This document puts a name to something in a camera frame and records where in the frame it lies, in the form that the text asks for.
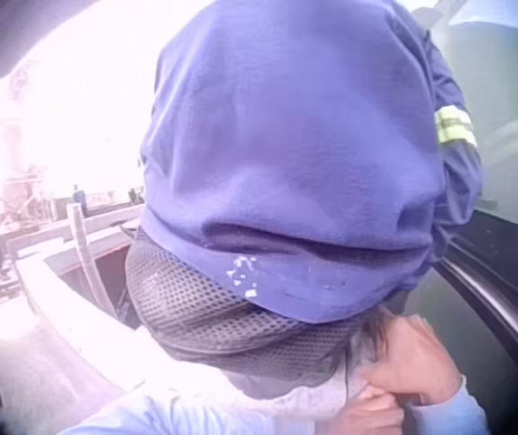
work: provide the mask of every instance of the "black mesh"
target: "black mesh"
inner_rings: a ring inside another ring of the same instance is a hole
[[[140,230],[126,262],[142,322],[173,358],[222,370],[325,382],[360,325],[357,316],[306,324],[233,295]]]

